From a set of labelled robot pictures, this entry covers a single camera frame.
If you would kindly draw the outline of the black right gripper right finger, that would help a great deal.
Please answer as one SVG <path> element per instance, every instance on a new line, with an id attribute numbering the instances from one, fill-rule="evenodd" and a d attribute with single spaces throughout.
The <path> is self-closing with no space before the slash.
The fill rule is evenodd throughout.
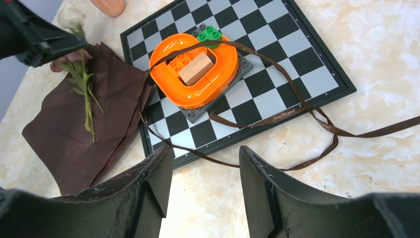
<path id="1" fill-rule="evenodd" d="M 418 193 L 345 198 L 311 187 L 275 168 L 247 146 L 240 178 L 253 238 L 417 238 Z"/>

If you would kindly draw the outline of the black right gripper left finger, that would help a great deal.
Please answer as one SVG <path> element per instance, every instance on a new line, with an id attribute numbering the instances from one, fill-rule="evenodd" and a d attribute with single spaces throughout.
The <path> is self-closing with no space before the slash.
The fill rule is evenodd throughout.
<path id="1" fill-rule="evenodd" d="M 45 198 L 0 192 L 3 238 L 157 238 L 167 215 L 172 149 L 162 146 L 139 164 L 76 195 Z"/>

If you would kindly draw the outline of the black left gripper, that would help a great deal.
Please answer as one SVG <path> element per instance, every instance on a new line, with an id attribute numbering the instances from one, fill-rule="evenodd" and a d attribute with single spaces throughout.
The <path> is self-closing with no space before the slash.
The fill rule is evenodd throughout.
<path id="1" fill-rule="evenodd" d="M 39 67 L 87 46 L 81 36 L 39 17 L 18 0 L 0 2 L 0 59 Z"/>

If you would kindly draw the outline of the maroon wrapping paper sheet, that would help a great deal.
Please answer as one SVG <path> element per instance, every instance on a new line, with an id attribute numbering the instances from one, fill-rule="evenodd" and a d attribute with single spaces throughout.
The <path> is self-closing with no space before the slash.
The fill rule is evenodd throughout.
<path id="1" fill-rule="evenodd" d="M 43 100 L 22 135 L 55 179 L 61 194 L 98 184 L 136 135 L 151 92 L 146 73 L 106 44 L 89 45 L 94 132 L 85 128 L 85 99 L 62 80 Z"/>

